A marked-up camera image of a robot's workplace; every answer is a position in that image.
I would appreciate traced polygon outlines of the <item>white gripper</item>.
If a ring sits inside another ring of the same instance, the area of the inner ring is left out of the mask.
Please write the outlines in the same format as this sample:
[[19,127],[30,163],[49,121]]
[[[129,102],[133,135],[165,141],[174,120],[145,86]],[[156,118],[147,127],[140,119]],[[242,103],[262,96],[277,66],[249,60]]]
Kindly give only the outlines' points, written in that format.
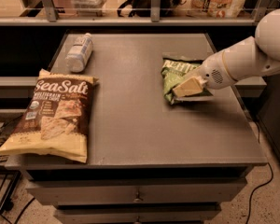
[[204,86],[207,89],[218,90],[237,82],[227,67],[224,51],[209,56],[198,68],[188,72],[185,79],[173,88],[177,98],[202,93]]

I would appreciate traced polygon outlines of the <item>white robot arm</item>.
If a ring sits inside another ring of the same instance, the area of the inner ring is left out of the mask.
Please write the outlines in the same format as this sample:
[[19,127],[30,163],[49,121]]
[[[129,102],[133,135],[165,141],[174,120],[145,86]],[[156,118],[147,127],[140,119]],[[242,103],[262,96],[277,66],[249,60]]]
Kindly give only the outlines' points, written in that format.
[[229,87],[248,77],[280,74],[280,9],[263,17],[255,35],[206,58],[173,88],[174,97]]

